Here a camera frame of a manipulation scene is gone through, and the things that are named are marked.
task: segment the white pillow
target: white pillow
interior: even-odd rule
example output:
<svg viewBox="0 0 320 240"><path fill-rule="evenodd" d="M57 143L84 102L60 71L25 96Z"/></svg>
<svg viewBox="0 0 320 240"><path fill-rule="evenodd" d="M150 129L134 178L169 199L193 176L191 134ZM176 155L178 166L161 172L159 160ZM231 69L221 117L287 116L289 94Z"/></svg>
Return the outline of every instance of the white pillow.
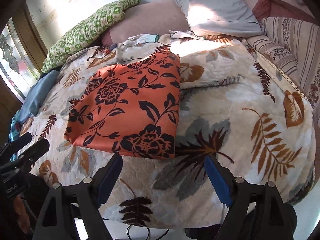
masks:
<svg viewBox="0 0 320 240"><path fill-rule="evenodd" d="M263 35L257 19L242 0L176 0L195 35Z"/></svg>

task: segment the black cable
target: black cable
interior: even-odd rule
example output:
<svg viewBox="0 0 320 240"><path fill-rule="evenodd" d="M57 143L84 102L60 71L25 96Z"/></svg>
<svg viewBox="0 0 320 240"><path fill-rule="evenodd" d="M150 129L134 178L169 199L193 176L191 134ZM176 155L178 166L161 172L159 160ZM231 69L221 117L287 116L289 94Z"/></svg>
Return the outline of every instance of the black cable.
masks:
<svg viewBox="0 0 320 240"><path fill-rule="evenodd" d="M132 238L130 237L130 234L129 234L129 231L130 231L130 228L132 227L133 225L129 225L128 227L127 227L127 236L128 236L128 238L129 238L129 240L132 240ZM148 236L147 236L147 238L146 238L146 240L149 240L150 239L150 229L149 228L147 228L148 229ZM161 238L163 238L168 232L169 232L169 230L170 229L168 229L162 236L160 236L159 238L157 238L156 240L160 240Z"/></svg>
<svg viewBox="0 0 320 240"><path fill-rule="evenodd" d="M130 231L130 228L132 227L133 225L129 225L128 228L127 228L127 236L129 238L129 240L132 240L132 238L130 237L130 234L129 234L129 231ZM146 238L146 240L149 240L150 239L150 228L147 228L148 229L148 236Z"/></svg>
<svg viewBox="0 0 320 240"><path fill-rule="evenodd" d="M160 236L159 238L157 238L156 240L159 240L161 239L162 237L164 237L168 232L169 232L170 229L168 229L162 236Z"/></svg>

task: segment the window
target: window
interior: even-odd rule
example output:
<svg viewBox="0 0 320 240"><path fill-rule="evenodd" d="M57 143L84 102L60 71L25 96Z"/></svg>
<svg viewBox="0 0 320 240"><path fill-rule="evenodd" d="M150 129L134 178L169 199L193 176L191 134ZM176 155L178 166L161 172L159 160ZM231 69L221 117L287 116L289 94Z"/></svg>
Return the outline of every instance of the window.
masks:
<svg viewBox="0 0 320 240"><path fill-rule="evenodd" d="M18 38L11 18L0 34L0 76L22 103L40 77Z"/></svg>

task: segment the folded orange cloth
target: folded orange cloth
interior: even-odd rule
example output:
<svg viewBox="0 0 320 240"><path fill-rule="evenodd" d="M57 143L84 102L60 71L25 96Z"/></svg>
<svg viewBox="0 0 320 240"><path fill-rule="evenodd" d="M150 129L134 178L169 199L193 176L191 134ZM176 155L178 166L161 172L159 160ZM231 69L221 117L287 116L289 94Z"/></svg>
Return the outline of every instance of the folded orange cloth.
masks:
<svg viewBox="0 0 320 240"><path fill-rule="evenodd" d="M180 58L166 46L129 65L98 70L69 114L73 145L144 158L173 158Z"/></svg>

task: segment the floral blanket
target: floral blanket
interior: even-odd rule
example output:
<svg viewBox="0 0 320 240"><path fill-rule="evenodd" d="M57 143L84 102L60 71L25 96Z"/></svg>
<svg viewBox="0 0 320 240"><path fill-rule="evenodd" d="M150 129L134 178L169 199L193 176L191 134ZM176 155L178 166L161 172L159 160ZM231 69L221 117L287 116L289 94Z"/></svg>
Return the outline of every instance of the floral blanket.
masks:
<svg viewBox="0 0 320 240"><path fill-rule="evenodd" d="M39 138L50 142L32 173L49 185L70 185L105 166L111 153L64 139L69 112L98 69L139 61L159 46L170 48L181 62L175 158L123 156L119 179L100 207L102 217L154 228L221 223L227 208L204 171L208 154L250 183L274 181L283 200L292 199L313 176L312 107L281 73L231 38L173 39L168 34L157 43L121 43L111 52L93 47L71 56L37 117L22 129L34 135L32 144Z"/></svg>

